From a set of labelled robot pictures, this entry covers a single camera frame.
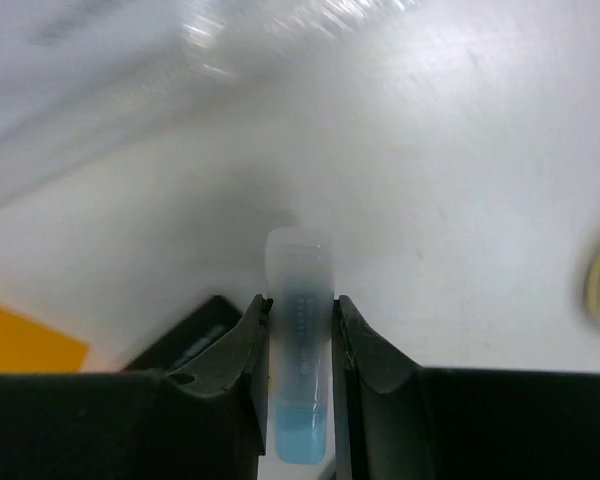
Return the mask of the blue translucent highlighter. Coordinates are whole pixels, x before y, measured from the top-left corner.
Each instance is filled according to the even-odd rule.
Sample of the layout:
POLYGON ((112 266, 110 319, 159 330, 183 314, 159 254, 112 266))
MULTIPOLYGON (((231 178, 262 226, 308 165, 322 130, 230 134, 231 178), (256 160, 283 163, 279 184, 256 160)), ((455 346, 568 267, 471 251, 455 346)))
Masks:
POLYGON ((265 247, 272 301, 274 440, 280 460, 313 465, 326 449, 334 273, 327 236, 312 229, 271 231, 265 247))

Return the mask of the yellow clip file folder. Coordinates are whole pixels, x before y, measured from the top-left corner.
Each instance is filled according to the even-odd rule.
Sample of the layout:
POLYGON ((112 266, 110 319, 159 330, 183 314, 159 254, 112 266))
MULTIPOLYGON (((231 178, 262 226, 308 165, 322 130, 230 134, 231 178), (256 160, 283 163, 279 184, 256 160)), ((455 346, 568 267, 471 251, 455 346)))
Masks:
POLYGON ((0 373, 73 373, 89 346, 0 306, 0 373))

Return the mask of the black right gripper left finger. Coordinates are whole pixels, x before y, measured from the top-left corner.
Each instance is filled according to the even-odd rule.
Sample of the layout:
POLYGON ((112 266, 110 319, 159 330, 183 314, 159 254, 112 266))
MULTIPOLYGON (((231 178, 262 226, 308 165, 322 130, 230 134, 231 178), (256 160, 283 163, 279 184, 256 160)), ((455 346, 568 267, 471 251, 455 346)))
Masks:
POLYGON ((207 299, 123 370, 0 374, 0 479, 254 479, 271 303, 207 299))

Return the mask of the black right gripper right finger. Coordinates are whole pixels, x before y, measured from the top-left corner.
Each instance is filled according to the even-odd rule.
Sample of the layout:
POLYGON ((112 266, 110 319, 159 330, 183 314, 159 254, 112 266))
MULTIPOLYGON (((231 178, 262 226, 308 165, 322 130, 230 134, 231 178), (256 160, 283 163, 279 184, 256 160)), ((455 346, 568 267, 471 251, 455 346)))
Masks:
POLYGON ((600 374, 424 367, 347 296, 332 371, 339 479, 600 479, 600 374))

